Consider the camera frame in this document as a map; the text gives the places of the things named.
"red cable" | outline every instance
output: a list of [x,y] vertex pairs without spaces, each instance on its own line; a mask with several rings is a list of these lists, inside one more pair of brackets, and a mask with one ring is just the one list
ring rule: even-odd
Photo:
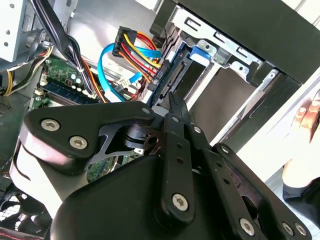
[[17,237],[13,237],[13,236],[7,235],[5,233],[0,233],[0,236],[5,236],[5,237],[13,239],[13,240],[40,240],[40,238],[34,238],[34,239],[30,239],[30,238],[26,239],[26,238],[24,238],[24,239],[22,239],[22,238],[17,238]]
[[143,35],[141,35],[141,34],[139,34],[139,33],[137,34],[137,37],[138,37],[139,39],[143,39],[143,40],[147,41],[147,42],[149,43],[151,49],[152,49],[152,50],[156,50],[155,47],[154,47],[154,45],[153,45],[153,43],[152,43],[147,37],[145,37],[145,36],[143,36]]
[[144,68],[145,70],[149,71],[150,73],[152,73],[152,74],[154,74],[154,75],[157,74],[155,71],[153,71],[152,69],[146,67],[146,66],[143,65],[138,59],[136,59],[136,58],[129,52],[128,48],[127,48],[123,43],[121,43],[121,46],[123,47],[125,53],[128,54],[129,57],[132,58],[136,64],[138,64],[140,67]]
[[149,42],[147,42],[146,40],[144,40],[144,39],[142,39],[142,38],[139,38],[139,40],[140,40],[141,42],[143,42],[150,50],[154,50],[154,49],[150,46],[150,43],[149,43]]

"green circuit board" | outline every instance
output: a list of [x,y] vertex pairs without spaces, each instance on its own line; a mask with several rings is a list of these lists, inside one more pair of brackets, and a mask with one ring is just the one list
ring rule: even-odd
[[43,68],[44,74],[46,74],[48,78],[55,79],[56,81],[59,81],[69,87],[71,87],[74,83],[77,83],[79,86],[84,85],[81,74],[75,68],[69,66],[67,62],[61,59],[49,57],[45,61]]

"finger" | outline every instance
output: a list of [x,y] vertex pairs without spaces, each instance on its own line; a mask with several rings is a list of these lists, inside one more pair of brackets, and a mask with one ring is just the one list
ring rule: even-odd
[[313,137],[312,137],[312,142],[317,142],[320,143],[320,124],[318,125],[318,127],[316,128]]
[[300,107],[298,112],[296,113],[293,122],[292,122],[292,128],[294,130],[298,130],[300,128],[301,122],[304,119],[305,115],[307,113],[307,109],[305,107]]
[[312,134],[313,127],[317,121],[318,112],[320,110],[320,100],[313,100],[308,111],[306,112],[302,122],[300,124],[300,129],[306,129]]

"wire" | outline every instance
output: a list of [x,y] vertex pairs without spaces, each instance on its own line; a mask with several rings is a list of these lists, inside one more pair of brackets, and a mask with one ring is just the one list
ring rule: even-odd
[[148,76],[148,79],[153,79],[154,77],[149,73],[147,72],[146,70],[142,69],[134,60],[132,60],[130,58],[130,56],[125,52],[124,49],[122,49],[122,53],[126,56],[125,60],[130,64],[130,65],[134,65],[134,68],[136,70],[138,70],[143,76],[147,75]]
[[152,62],[150,59],[148,59],[147,57],[145,57],[130,41],[130,39],[128,38],[127,34],[124,34],[124,38],[126,40],[126,42],[129,44],[129,46],[138,54],[140,55],[144,60],[146,60],[148,62],[148,64],[154,66],[155,68],[160,68],[161,64],[158,63],[154,63]]
[[153,47],[150,45],[150,43],[146,40],[144,40],[143,38],[140,38],[139,36],[137,37],[142,43],[144,43],[144,45],[146,45],[147,48],[153,50]]
[[160,59],[162,57],[161,51],[152,50],[149,48],[143,48],[143,47],[136,46],[136,49],[138,49],[147,58]]
[[13,85],[13,75],[11,71],[7,71],[8,74],[8,87],[5,90],[5,93],[3,94],[3,96],[7,97],[8,94],[11,92],[12,90],[12,85]]
[[45,30],[42,29],[40,30],[37,35],[35,36],[32,44],[31,44],[31,47],[30,47],[30,51],[29,51],[29,54],[28,54],[28,57],[26,58],[25,60],[25,63],[28,63],[30,62],[36,55],[36,51],[40,45],[40,41],[41,41],[41,36],[45,33]]
[[[104,55],[111,52],[115,47],[114,43],[109,44],[108,46],[106,46],[99,57],[99,61],[98,61],[98,66],[97,66],[97,70],[98,70],[98,77],[99,77],[99,81],[101,84],[102,89],[104,90],[105,96],[106,98],[110,101],[110,102],[124,102],[125,100],[123,99],[122,96],[119,95],[118,92],[116,92],[113,87],[111,86],[111,84],[109,83],[108,79],[106,78],[105,75],[105,71],[104,71],[104,67],[102,65],[103,62],[103,58]],[[140,78],[141,78],[142,74],[140,72],[137,72],[134,76],[132,76],[129,80],[130,83],[135,83],[137,82]]]
[[85,67],[86,70],[89,71],[89,73],[90,73],[89,76],[90,76],[90,78],[91,78],[91,81],[92,81],[93,87],[94,87],[94,89],[95,89],[95,92],[97,93],[97,95],[99,96],[99,98],[100,98],[104,103],[107,103],[104,95],[103,95],[102,92],[100,91],[100,88],[99,88],[99,86],[97,85],[97,83],[96,83],[96,81],[95,81],[95,78],[94,78],[92,72],[90,71],[90,68],[89,68],[88,64],[86,63],[86,61],[85,61],[83,58],[82,58],[82,61],[83,61],[84,67]]
[[27,64],[27,62],[20,63],[17,66],[14,66],[14,67],[11,67],[11,68],[7,69],[7,71],[11,72],[11,71],[17,70],[17,69],[21,68],[23,65],[26,65],[26,64]]
[[125,44],[125,46],[130,50],[130,53],[134,54],[139,60],[140,62],[144,62],[145,65],[150,66],[151,68],[155,68],[154,66],[150,65],[150,63],[148,63],[146,60],[144,60],[142,57],[140,57],[133,49],[132,47],[129,46],[129,44]]
[[150,42],[150,44],[153,45],[154,50],[157,49],[157,46],[156,46],[155,42],[152,41],[152,40],[150,39],[150,37],[148,37],[146,34],[144,34],[143,32],[138,31],[138,35],[141,35],[141,36],[143,36],[144,38],[146,38],[146,39],[148,40],[148,42]]
[[24,238],[24,239],[22,239],[22,238],[17,238],[17,237],[14,237],[14,236],[11,236],[11,235],[2,233],[2,232],[0,233],[0,236],[4,236],[4,237],[6,237],[6,238],[13,239],[13,240],[40,240],[40,238],[34,238],[34,239],[31,239],[31,238],[29,238],[29,239],[26,239],[26,238]]
[[34,66],[33,69],[32,69],[32,68],[30,69],[30,71],[32,70],[32,73],[31,73],[31,74],[28,73],[28,75],[27,75],[28,78],[25,78],[25,79],[22,81],[22,82],[25,82],[25,83],[24,83],[23,85],[20,84],[21,86],[19,86],[19,87],[16,86],[17,88],[15,88],[14,90],[12,90],[7,96],[10,96],[11,94],[13,94],[13,93],[15,93],[15,92],[17,92],[17,91],[25,88],[25,87],[31,82],[31,80],[33,79],[33,77],[36,75],[36,73],[37,73],[38,68],[40,67],[40,65],[43,64],[43,63],[50,57],[50,55],[51,55],[51,53],[53,52],[53,50],[54,50],[54,47],[53,47],[53,46],[50,47],[50,48],[48,48],[46,55],[45,55],[39,62],[37,62],[37,63],[35,64],[35,66]]
[[137,67],[123,52],[119,52],[119,54],[131,65],[133,66],[137,71],[141,72],[141,74],[145,77],[145,79],[151,83],[151,80],[149,77],[146,75],[146,73],[142,72],[139,67]]
[[80,47],[77,41],[66,34],[59,18],[55,14],[48,0],[30,0],[36,16],[53,44],[71,64],[77,69],[83,79],[84,86],[90,95],[94,94],[94,86],[89,72],[84,68]]
[[152,69],[146,67],[146,66],[143,65],[138,59],[136,59],[136,58],[129,52],[128,48],[127,48],[123,43],[121,43],[121,46],[122,46],[123,50],[125,51],[125,53],[126,53],[127,55],[129,55],[129,57],[130,57],[136,64],[138,64],[140,67],[142,67],[143,69],[149,71],[150,73],[152,73],[152,74],[154,74],[154,75],[157,74],[155,71],[153,71]]
[[33,73],[33,70],[35,69],[35,66],[37,65],[38,62],[40,62],[42,60],[42,58],[38,58],[36,60],[33,61],[33,63],[31,64],[31,67],[30,67],[30,70],[29,72],[27,73],[26,77],[21,81],[19,82],[17,85],[15,85],[12,90],[16,90],[17,88],[21,87],[23,84],[25,84],[29,78],[31,78],[32,76],[32,73]]

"hex bolt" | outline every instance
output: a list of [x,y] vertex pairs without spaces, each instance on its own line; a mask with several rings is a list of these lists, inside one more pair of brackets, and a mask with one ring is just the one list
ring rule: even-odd
[[82,136],[73,136],[69,141],[70,145],[75,149],[85,149],[88,146],[88,142]]
[[225,146],[222,146],[221,149],[222,149],[225,153],[227,153],[227,154],[229,153],[229,149],[226,148]]
[[251,222],[249,222],[247,219],[241,218],[240,226],[243,229],[243,231],[245,231],[245,233],[248,234],[249,236],[252,237],[255,235],[254,226],[252,226]]
[[295,227],[299,231],[299,233],[301,233],[303,236],[307,236],[306,230],[299,223],[296,223]]
[[201,133],[201,129],[197,126],[194,126],[193,129],[198,133],[200,134]]
[[282,223],[282,226],[284,227],[284,229],[286,230],[286,232],[287,232],[288,234],[290,234],[291,236],[294,235],[294,231],[293,231],[292,228],[288,225],[288,223],[283,222],[283,223]]
[[179,193],[176,193],[172,197],[173,205],[182,212],[187,211],[188,201],[187,199]]
[[150,111],[149,111],[149,109],[147,109],[147,108],[142,108],[142,111],[144,111],[146,114],[150,114]]
[[179,122],[179,119],[176,118],[175,116],[173,116],[172,119],[173,119],[175,122],[177,122],[177,123]]
[[45,119],[41,122],[41,127],[47,131],[55,132],[60,128],[60,124],[53,119]]

